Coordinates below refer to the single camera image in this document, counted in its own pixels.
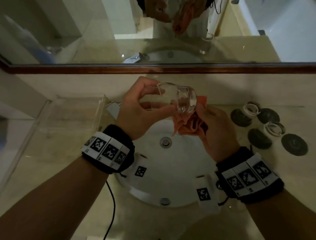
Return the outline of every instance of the white sink basin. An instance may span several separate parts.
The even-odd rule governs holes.
[[[171,120],[154,124],[142,138],[134,141],[135,162],[122,172],[127,177],[117,174],[118,181],[146,203],[157,206],[163,203],[168,207],[190,204],[197,201],[193,179],[203,174],[214,176],[215,163],[201,140],[178,134],[172,137],[172,133]],[[164,137],[171,140],[167,148],[160,144]],[[137,174],[139,167],[146,168],[143,175]]]
[[[163,50],[149,53],[143,63],[203,63],[202,59],[190,52],[181,50]]]

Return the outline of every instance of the orange towel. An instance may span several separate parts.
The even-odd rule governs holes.
[[[206,96],[197,96],[197,103],[201,103],[206,107]],[[191,113],[178,113],[173,117],[174,132],[173,136],[178,132],[180,135],[191,135],[205,138],[207,125],[199,118],[195,111]]]

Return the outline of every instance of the beige countertop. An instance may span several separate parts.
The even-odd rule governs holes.
[[[209,51],[201,54],[201,48],[209,48]],[[204,63],[280,62],[267,36],[229,36],[216,37],[210,42],[201,38],[153,38],[106,40],[96,46],[82,43],[71,63],[117,64],[137,53],[162,50],[187,51],[199,56]]]
[[[240,106],[220,105],[227,113]],[[301,136],[309,146],[305,156],[289,154],[274,142],[268,150],[258,150],[283,181],[286,189],[302,203],[316,211],[316,114],[306,107],[271,106],[280,116],[288,133]],[[114,119],[105,110],[101,119],[104,129]],[[236,127],[238,140],[249,146],[247,128]],[[91,132],[57,134],[35,131],[15,171],[0,197],[0,215],[30,190],[62,170],[80,155],[80,147]],[[108,239],[176,240],[186,239],[249,239],[263,240],[245,206],[230,199],[219,215],[206,216],[197,203],[180,208],[163,208],[145,204],[131,196],[111,175],[108,179],[116,201],[114,224]],[[105,185],[90,211],[75,232],[75,236],[105,234],[112,218],[113,202]]]

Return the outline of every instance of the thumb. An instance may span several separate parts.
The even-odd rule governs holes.
[[[171,117],[177,113],[177,109],[174,105],[164,106],[151,111],[151,119],[153,123]]]
[[[196,105],[195,111],[199,118],[202,119],[202,121],[205,123],[209,122],[210,118],[212,117],[211,114],[200,103]]]

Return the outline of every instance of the mirror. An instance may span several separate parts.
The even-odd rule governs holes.
[[[8,65],[316,62],[315,0],[0,1]]]

